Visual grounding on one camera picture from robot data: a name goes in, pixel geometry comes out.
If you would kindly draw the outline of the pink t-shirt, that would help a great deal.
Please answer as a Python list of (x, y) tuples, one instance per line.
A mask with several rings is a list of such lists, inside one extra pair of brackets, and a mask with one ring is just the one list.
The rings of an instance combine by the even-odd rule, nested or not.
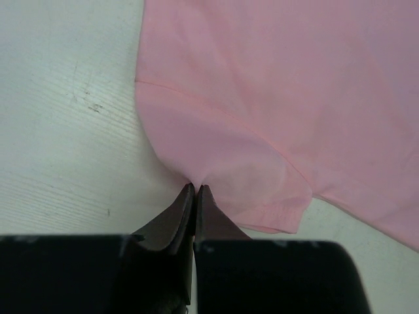
[(236, 224), (294, 234), (319, 198), (418, 248), (417, 1), (146, 1), (135, 86)]

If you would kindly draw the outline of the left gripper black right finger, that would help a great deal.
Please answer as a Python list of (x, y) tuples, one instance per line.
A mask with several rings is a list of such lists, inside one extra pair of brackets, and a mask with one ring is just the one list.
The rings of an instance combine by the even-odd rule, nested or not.
[(348, 252), (330, 241), (251, 239), (218, 208), (209, 186), (196, 199), (199, 313), (370, 313)]

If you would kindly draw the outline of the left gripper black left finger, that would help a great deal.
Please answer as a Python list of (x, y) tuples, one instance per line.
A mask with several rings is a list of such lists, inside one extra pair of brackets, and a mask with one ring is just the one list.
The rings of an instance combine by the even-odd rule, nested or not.
[(2, 313), (184, 313), (194, 186), (132, 234), (2, 235)]

